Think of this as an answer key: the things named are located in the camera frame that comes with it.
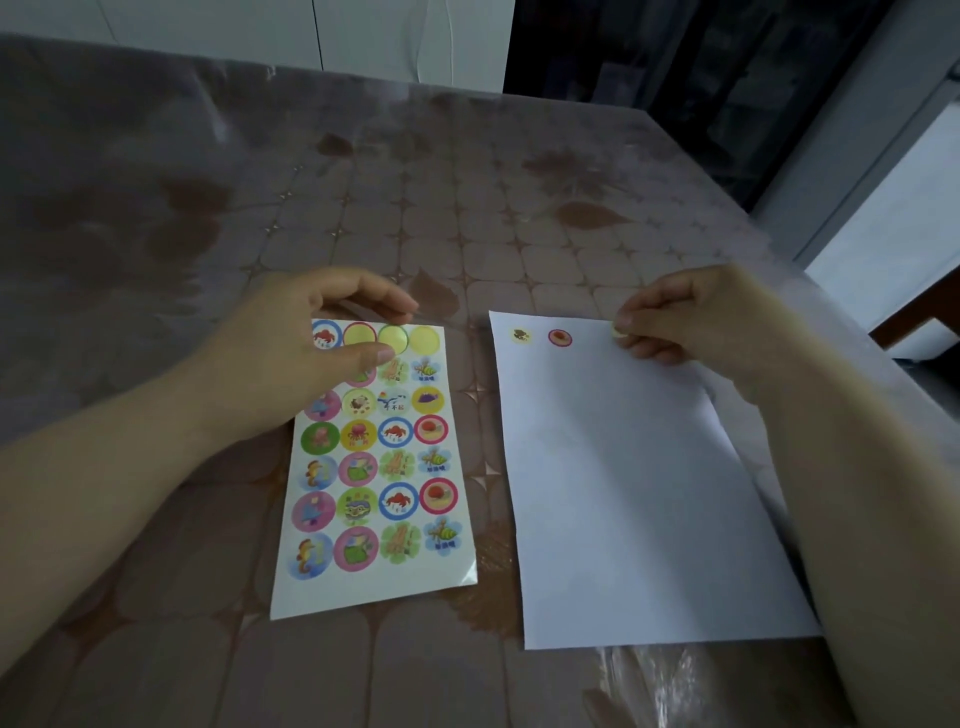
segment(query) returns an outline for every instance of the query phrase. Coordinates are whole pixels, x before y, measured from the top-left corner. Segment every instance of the white wall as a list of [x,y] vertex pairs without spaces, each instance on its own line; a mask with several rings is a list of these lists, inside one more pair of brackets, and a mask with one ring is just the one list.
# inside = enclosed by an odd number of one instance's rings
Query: white wall
[[960,104],[947,106],[806,269],[868,331],[960,265]]

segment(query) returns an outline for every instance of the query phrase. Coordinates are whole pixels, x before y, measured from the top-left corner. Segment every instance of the patterned tablecloth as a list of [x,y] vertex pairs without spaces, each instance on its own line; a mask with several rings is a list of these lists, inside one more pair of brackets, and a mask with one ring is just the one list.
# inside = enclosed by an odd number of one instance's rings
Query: patterned tablecloth
[[[739,260],[960,462],[946,416],[646,114],[0,48],[4,437],[162,371],[272,271],[362,265],[446,327],[480,579],[270,622],[291,431],[269,432],[173,494],[0,685],[0,723],[850,724],[822,641],[521,648],[492,308],[609,319],[660,274]],[[789,542],[756,410],[705,379]]]

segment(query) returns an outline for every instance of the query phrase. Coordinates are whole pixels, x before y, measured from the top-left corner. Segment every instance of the white sheet of paper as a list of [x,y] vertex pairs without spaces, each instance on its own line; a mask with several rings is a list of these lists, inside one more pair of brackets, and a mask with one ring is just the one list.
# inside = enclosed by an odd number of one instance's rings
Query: white sheet of paper
[[609,322],[490,318],[527,648],[821,633],[691,368]]
[[[386,328],[315,319],[314,343]],[[294,420],[270,619],[477,582],[444,330],[390,328],[404,352]]]

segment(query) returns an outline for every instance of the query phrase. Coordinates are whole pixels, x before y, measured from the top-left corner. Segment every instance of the round sticker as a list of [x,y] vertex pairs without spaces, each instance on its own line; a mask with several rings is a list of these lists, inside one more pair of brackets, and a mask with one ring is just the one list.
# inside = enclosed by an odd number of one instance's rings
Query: round sticker
[[405,449],[388,450],[380,456],[380,474],[392,483],[410,477],[416,466],[414,453]]
[[460,494],[457,486],[445,477],[435,477],[423,483],[420,488],[420,504],[427,513],[439,516],[453,510]]
[[316,423],[300,436],[300,445],[311,455],[326,455],[337,447],[340,430],[332,423]]
[[340,479],[350,488],[367,485],[376,471],[376,458],[368,452],[351,453],[340,462]]
[[350,420],[340,433],[341,444],[351,452],[370,449],[376,439],[376,427],[369,420]]
[[333,561],[333,542],[325,533],[315,533],[303,539],[287,559],[287,569],[295,579],[320,576]]
[[414,381],[437,381],[440,378],[440,369],[442,368],[439,361],[425,356],[420,361],[414,362],[414,371],[411,376]]
[[388,525],[380,535],[380,555],[391,564],[402,564],[420,553],[420,529],[411,523]]
[[340,414],[340,395],[332,390],[314,400],[303,410],[303,414],[315,423],[325,423]]
[[369,528],[348,528],[333,545],[333,560],[344,571],[362,571],[373,563],[379,546]]
[[399,359],[391,359],[377,370],[384,384],[403,384],[410,376],[410,365]]
[[369,387],[376,381],[376,369],[369,372],[361,372],[356,379],[348,379],[347,384],[351,387]]
[[335,321],[321,319],[313,322],[313,343],[317,349],[333,349],[344,342],[344,333]]
[[413,405],[423,415],[434,415],[444,408],[444,393],[436,387],[421,387],[414,392]]
[[410,332],[410,348],[418,354],[435,353],[440,348],[440,335],[430,327],[416,327]]
[[387,387],[376,396],[376,406],[385,415],[401,415],[410,409],[410,395],[400,387]]
[[369,389],[351,389],[344,395],[344,412],[351,417],[364,417],[373,412],[376,398]]
[[546,335],[546,338],[555,347],[568,347],[573,343],[573,337],[562,328],[554,328]]
[[448,430],[446,420],[439,415],[426,415],[414,425],[414,434],[426,445],[442,442]]
[[370,488],[350,488],[337,498],[337,515],[347,525],[363,525],[375,503],[376,493]]
[[358,321],[344,329],[344,344],[366,344],[376,341],[376,331],[370,324]]
[[394,483],[380,494],[380,513],[391,521],[403,521],[417,510],[420,496],[408,483]]
[[313,533],[333,521],[337,504],[329,493],[308,493],[294,503],[290,520],[298,531]]
[[463,526],[457,521],[448,520],[446,516],[440,516],[428,523],[423,530],[426,531],[427,550],[436,551],[441,556],[449,556],[452,551],[460,548],[463,542],[460,537]]
[[337,479],[337,461],[329,455],[321,455],[306,464],[298,482],[308,491],[325,491]]
[[402,448],[413,438],[413,428],[402,417],[391,417],[380,423],[377,437],[388,448]]
[[430,475],[449,473],[452,468],[450,463],[452,458],[453,455],[450,454],[450,450],[440,449],[435,445],[417,456],[417,468],[421,473]]
[[381,344],[389,344],[397,356],[407,351],[407,344],[409,343],[406,330],[403,327],[395,326],[382,328],[380,333],[376,335],[376,340]]
[[510,332],[510,338],[518,344],[529,344],[534,340],[534,335],[526,328],[515,328]]

